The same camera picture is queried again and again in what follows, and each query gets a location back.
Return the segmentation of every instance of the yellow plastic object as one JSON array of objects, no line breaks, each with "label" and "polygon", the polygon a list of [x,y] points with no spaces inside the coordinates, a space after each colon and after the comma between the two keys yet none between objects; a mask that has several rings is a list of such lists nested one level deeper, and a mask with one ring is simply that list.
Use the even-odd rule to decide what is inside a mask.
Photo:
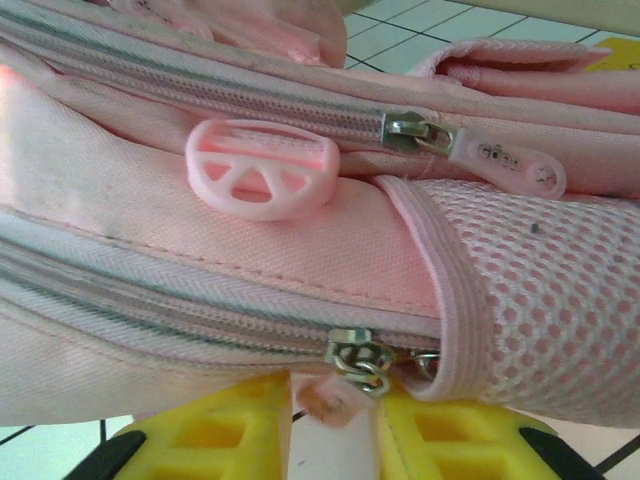
[{"label": "yellow plastic object", "polygon": [[587,70],[640,70],[640,42],[612,37],[597,46],[610,48],[613,52],[607,58],[590,65]]},{"label": "yellow plastic object", "polygon": [[558,480],[519,429],[542,422],[474,402],[425,403],[396,388],[376,412],[381,480]]},{"label": "yellow plastic object", "polygon": [[282,480],[291,431],[287,373],[249,380],[136,422],[147,440],[116,480]]}]

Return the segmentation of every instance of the pink plastic buckle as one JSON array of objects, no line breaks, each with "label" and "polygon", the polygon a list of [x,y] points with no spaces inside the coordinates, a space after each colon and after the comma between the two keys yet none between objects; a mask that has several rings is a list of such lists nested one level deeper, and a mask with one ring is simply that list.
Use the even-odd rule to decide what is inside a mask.
[{"label": "pink plastic buckle", "polygon": [[340,151],[278,123],[207,120],[187,142],[189,184],[209,206],[247,220],[299,218],[335,192]]},{"label": "pink plastic buckle", "polygon": [[111,8],[121,13],[161,23],[175,30],[213,40],[211,28],[200,20],[185,15],[181,8],[167,0],[111,0]]},{"label": "pink plastic buckle", "polygon": [[557,200],[567,188],[564,168],[551,155],[499,145],[465,128],[457,132],[449,161],[516,195]]}]

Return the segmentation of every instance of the pink backpack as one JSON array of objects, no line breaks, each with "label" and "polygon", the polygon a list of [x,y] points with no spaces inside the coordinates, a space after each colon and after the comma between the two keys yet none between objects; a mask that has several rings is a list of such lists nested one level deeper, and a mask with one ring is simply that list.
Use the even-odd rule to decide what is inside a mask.
[{"label": "pink backpack", "polygon": [[329,0],[95,3],[0,0],[0,424],[288,369],[317,417],[396,378],[640,426],[638,72],[344,71]]}]

